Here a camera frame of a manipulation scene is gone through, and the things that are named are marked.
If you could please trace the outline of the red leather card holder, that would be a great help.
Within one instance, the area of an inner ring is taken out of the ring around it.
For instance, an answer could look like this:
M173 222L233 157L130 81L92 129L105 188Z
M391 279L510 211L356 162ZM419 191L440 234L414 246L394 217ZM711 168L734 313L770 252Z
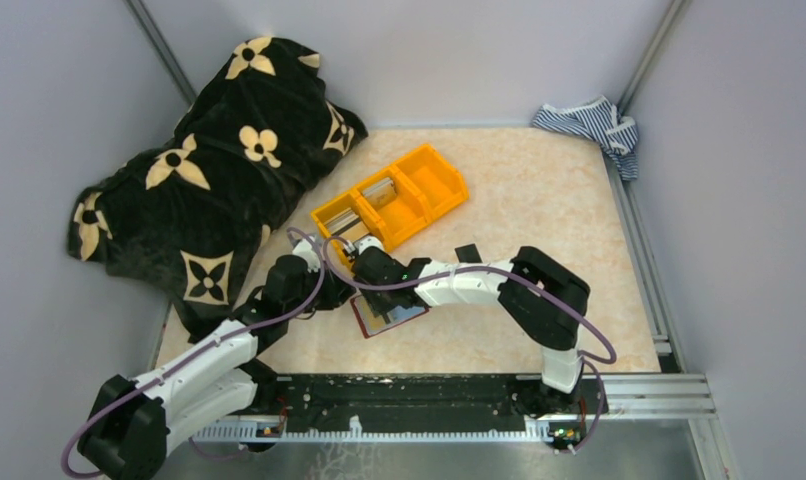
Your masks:
M365 339L392 330L429 312L426 307L395 307L387 313L377 314L363 295L352 298L350 305Z

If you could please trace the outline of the black card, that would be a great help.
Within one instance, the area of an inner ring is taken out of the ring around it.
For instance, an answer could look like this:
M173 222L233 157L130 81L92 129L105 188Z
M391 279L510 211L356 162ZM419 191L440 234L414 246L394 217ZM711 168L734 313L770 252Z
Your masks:
M454 249L454 252L460 263L478 264L483 262L480 252L474 243L458 246Z

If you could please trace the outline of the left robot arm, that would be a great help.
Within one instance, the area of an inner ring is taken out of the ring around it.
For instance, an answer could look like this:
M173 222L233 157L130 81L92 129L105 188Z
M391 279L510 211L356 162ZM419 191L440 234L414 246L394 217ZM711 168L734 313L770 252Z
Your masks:
M301 234L263 286L189 350L159 368L100 388L88 421L68 441L62 467L77 452L110 479L151 479L170 454L215 421L249 408L271 411L278 375L259 355L283 338L292 319L331 311L354 293L324 260L318 235Z

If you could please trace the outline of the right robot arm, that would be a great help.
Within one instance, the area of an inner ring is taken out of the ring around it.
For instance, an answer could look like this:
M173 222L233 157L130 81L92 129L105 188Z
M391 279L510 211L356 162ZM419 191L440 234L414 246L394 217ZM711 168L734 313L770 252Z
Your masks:
M581 398L577 348L589 284L541 250L522 246L505 261L479 263L476 252L451 264L416 258L404 265L382 247L361 246L352 264L354 280L378 314L400 307L500 306L542 347L542 398L555 412L569 411Z

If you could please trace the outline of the cards in left bin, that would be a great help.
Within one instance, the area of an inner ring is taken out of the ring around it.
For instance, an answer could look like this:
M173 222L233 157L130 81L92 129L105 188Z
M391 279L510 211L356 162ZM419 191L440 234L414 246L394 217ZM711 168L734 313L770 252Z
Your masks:
M359 215L352 209L345 209L324 223L331 236L344 237L345 233L362 222Z

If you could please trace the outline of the cards in bin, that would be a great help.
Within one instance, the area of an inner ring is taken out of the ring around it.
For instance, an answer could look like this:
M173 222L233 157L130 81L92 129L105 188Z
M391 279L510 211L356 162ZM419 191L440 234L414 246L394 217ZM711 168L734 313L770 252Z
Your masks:
M379 210L396 199L397 189L394 180L385 177L368 185L361 194L369 205L375 210Z
M344 237L345 233L362 222L359 215L352 209L345 209L324 223L331 236Z

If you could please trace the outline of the cards in middle bin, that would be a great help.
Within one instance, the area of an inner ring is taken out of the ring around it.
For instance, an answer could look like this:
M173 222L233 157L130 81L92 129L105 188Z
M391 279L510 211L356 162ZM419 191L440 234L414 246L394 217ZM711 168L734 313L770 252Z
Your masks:
M397 189L394 180L385 177L368 185L361 194L369 205L375 210L379 210L396 199Z

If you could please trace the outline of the yellow plastic bin left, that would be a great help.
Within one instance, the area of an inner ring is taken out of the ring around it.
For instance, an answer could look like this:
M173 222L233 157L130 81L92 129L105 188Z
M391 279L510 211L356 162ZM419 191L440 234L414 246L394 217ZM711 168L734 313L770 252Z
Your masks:
M364 246L371 238L377 239L362 218L357 203L350 197L333 200L314 209L311 218L324 239L339 238L338 241L331 241L329 248L348 268L356 259L360 245Z

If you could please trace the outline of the yellow plastic bin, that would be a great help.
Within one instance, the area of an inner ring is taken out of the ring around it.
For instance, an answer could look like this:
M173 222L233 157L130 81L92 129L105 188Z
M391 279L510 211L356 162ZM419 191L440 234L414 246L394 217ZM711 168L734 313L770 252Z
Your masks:
M469 199L465 179L431 144L425 143L398 158L393 166L426 200L432 219L447 214Z
M375 210L361 192L368 185L389 177L395 182L397 197L379 210ZM362 218L381 241L387 251L393 251L432 223L426 200L396 167L386 167L354 187L355 200Z
M339 238L338 241L331 241L329 248L348 268L356 259L360 245L364 246L371 238L377 239L362 218L357 203L350 197L333 200L314 209L311 218L324 239Z

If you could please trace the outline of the yellow plastic bin middle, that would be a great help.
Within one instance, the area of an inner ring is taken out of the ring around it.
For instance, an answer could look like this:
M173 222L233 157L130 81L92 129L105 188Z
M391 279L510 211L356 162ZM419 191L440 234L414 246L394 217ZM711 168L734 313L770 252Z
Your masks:
M395 182L397 197L379 210L375 210L361 192L368 185L389 177ZM426 200L396 167L386 167L354 187L355 200L362 218L381 241L387 251L393 251L432 223Z

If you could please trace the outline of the yellow plastic bin right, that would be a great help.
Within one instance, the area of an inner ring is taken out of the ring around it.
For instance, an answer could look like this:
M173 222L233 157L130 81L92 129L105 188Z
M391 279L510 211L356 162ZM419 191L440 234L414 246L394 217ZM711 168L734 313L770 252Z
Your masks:
M465 179L431 144L425 143L398 158L393 166L426 200L432 219L447 214L469 199Z

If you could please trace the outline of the black floral blanket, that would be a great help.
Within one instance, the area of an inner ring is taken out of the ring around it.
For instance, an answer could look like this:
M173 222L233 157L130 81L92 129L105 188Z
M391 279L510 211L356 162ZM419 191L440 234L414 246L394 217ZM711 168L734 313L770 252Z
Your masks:
M67 253L163 291L193 338L208 335L257 251L368 135L320 66L286 38L240 43L164 145L78 195Z

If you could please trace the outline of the blue white striped cloth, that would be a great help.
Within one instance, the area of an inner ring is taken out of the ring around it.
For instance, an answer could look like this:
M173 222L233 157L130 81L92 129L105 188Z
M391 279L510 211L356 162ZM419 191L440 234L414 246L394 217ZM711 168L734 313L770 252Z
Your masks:
M638 125L605 96L570 108L544 104L534 115L532 126L593 141L614 163L622 181L639 178Z

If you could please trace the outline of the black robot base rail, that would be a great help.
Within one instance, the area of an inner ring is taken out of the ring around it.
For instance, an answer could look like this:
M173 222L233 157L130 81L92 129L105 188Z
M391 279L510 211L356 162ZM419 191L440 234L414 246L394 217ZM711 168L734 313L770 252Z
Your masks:
M519 432L528 420L565 414L589 425L609 404L593 377L565 394L537 374L293 374L264 386L246 414L285 422L288 433L343 432L357 418L367 433Z

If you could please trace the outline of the aluminium frame rail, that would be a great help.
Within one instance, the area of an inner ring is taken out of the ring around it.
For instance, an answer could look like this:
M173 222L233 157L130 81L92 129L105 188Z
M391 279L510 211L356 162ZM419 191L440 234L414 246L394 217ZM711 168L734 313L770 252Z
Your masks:
M715 414L697 375L583 376L571 393L535 375L295 374L253 383L237 371L192 396L141 396L123 408L133 445L205 442L553 442L595 420L703 419Z

